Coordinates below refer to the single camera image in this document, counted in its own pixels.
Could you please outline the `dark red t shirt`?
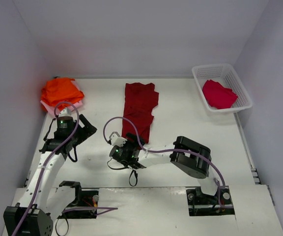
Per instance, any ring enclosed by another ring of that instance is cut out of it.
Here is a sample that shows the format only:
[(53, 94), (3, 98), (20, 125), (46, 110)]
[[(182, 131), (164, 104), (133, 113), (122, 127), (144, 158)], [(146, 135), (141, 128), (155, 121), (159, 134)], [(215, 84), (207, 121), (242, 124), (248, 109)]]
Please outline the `dark red t shirt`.
[(152, 111), (159, 103), (159, 93), (153, 83), (132, 83), (125, 85), (125, 104), (123, 117), (129, 119), (136, 127), (145, 143), (149, 142), (150, 127), (154, 116)]

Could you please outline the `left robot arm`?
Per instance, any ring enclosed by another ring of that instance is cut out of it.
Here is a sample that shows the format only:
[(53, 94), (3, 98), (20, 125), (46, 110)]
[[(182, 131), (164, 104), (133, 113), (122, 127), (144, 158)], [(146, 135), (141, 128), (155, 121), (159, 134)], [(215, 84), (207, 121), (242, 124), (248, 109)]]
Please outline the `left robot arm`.
[(40, 160), (24, 194), (14, 206), (8, 206), (3, 219), (10, 236), (50, 236), (54, 221), (63, 210), (82, 202), (79, 182), (64, 181), (53, 189), (56, 176), (70, 154), (97, 131), (84, 115), (74, 120), (62, 112), (54, 121), (57, 129), (53, 138), (44, 137)]

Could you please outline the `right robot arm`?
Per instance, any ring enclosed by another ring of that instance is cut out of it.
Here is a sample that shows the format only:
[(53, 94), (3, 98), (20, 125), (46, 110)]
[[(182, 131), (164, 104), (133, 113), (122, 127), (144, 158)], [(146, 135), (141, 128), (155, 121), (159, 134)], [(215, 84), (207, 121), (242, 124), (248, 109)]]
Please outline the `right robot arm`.
[(113, 146), (110, 152), (111, 159), (125, 168), (138, 170), (171, 163), (188, 176), (198, 180), (202, 198), (206, 202), (212, 203), (220, 195), (209, 163), (198, 156), (201, 155), (211, 161), (211, 150), (200, 143), (178, 136), (170, 145), (141, 149), (135, 135), (129, 134), (129, 139), (125, 139), (117, 132), (113, 132), (110, 135), (109, 144)]

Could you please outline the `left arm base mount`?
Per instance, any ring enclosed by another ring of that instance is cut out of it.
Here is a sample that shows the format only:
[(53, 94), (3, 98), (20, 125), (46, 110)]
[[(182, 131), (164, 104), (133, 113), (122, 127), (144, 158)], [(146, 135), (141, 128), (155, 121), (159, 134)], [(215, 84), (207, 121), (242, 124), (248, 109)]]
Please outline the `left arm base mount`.
[[(99, 190), (82, 190), (80, 199), (68, 205), (67, 209), (76, 207), (97, 207), (99, 201)], [(57, 236), (66, 236), (69, 231), (69, 219), (96, 219), (97, 210), (76, 210), (63, 213), (55, 222), (55, 233)]]

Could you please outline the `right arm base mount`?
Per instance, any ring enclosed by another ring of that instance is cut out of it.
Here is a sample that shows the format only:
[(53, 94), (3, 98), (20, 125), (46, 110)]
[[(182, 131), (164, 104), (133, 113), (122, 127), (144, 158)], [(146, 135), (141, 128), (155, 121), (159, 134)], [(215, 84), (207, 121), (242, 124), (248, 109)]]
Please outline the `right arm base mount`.
[(216, 192), (214, 196), (203, 194), (200, 187), (186, 189), (190, 217), (234, 215), (229, 188)]

